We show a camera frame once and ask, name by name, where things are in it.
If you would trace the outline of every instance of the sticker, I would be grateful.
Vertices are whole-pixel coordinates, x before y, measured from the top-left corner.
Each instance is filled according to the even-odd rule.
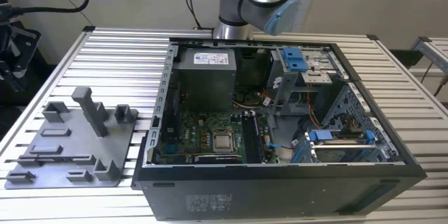
[[[309,60],[308,63],[309,63],[312,66],[318,66],[318,62],[316,62],[314,60]]]
[[[269,106],[269,103],[270,103],[270,98],[266,97],[266,98],[264,99],[264,101],[262,101],[262,105],[264,105],[264,106]]]
[[[197,52],[194,54],[194,64],[209,64],[209,65],[228,65],[229,57],[228,54]]]
[[[189,212],[229,211],[230,194],[185,195],[186,210]]]
[[[292,142],[292,145],[293,145],[293,147],[296,147],[297,146],[297,144],[298,144],[298,140],[297,139],[294,139]]]

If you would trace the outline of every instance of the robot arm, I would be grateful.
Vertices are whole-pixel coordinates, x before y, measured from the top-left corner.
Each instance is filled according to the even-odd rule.
[[[249,24],[276,36],[290,27],[297,11],[297,0],[220,0],[213,38],[248,39]]]

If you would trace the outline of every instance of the blue latch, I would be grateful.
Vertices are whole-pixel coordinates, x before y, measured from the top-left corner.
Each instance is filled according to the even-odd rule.
[[[308,64],[302,58],[302,53],[298,48],[282,48],[282,60],[285,61],[289,71],[306,72]]]
[[[365,131],[366,144],[374,144],[374,134],[372,131]]]
[[[316,138],[318,141],[333,140],[333,135],[330,134],[330,131],[313,130],[313,132],[316,133]]]

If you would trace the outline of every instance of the workbench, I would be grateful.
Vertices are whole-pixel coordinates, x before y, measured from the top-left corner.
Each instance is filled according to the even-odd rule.
[[[210,38],[210,31],[96,28],[81,32],[0,142],[0,220],[64,224],[156,222],[142,193],[129,186],[138,145],[149,128],[169,37]],[[253,37],[256,40],[337,43],[428,178],[365,217],[213,223],[448,223],[448,111],[381,42],[372,36],[358,35],[270,37],[254,33]],[[70,94],[76,86],[89,86],[93,101],[101,101],[106,108],[125,103],[138,110],[121,183],[113,188],[5,190],[4,178],[44,122],[42,106],[49,101],[62,101],[74,108],[77,103]]]

